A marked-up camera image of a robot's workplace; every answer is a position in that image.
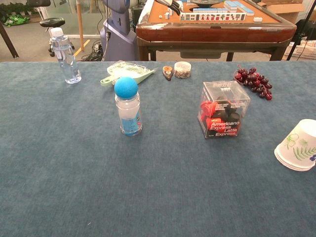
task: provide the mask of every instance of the bottle label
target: bottle label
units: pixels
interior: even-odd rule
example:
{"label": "bottle label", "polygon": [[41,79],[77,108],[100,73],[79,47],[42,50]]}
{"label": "bottle label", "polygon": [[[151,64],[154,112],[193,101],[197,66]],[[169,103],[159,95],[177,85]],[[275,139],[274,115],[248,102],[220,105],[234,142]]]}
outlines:
{"label": "bottle label", "polygon": [[135,118],[124,119],[122,118],[122,126],[126,135],[133,134],[142,126],[142,119],[140,117],[140,110],[137,112]]}

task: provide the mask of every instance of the paper cup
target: paper cup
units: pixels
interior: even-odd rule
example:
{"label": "paper cup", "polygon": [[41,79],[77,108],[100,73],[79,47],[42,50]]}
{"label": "paper cup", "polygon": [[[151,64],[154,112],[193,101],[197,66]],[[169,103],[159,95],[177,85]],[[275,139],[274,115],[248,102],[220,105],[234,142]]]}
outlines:
{"label": "paper cup", "polygon": [[316,120],[303,119],[276,147],[275,156],[286,167],[307,171],[316,160]]}

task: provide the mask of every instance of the blue ball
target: blue ball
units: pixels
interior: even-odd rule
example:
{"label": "blue ball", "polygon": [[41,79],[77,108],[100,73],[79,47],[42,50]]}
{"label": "blue ball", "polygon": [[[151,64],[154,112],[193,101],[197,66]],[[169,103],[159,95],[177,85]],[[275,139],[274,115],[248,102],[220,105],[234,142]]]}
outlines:
{"label": "blue ball", "polygon": [[138,85],[133,78],[123,77],[115,82],[114,91],[118,97],[128,100],[137,94]]}

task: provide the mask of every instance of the red grapes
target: red grapes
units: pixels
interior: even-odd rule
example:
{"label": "red grapes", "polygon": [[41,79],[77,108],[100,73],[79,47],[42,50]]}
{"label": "red grapes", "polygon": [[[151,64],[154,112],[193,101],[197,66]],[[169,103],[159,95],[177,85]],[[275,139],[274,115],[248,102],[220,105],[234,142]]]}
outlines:
{"label": "red grapes", "polygon": [[242,83],[244,86],[249,86],[252,92],[257,92],[260,98],[272,100],[272,85],[269,79],[264,75],[256,72],[256,68],[250,68],[249,72],[245,68],[238,66],[238,70],[234,73],[234,79]]}

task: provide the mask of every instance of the black stool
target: black stool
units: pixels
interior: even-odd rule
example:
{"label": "black stool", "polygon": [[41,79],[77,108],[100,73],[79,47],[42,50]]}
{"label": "black stool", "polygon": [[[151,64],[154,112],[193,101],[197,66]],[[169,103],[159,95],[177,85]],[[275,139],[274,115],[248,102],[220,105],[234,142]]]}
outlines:
{"label": "black stool", "polygon": [[[29,6],[31,7],[41,7],[41,6],[50,6],[50,0],[27,0]],[[48,31],[49,28],[55,28],[55,27],[61,27],[62,25],[65,24],[64,18],[61,17],[53,17],[53,18],[47,18],[43,19],[39,22],[39,24],[43,27],[46,27]],[[51,42],[49,41],[49,49],[48,49],[49,55],[51,57],[55,57],[55,53],[53,51],[53,47]]]}

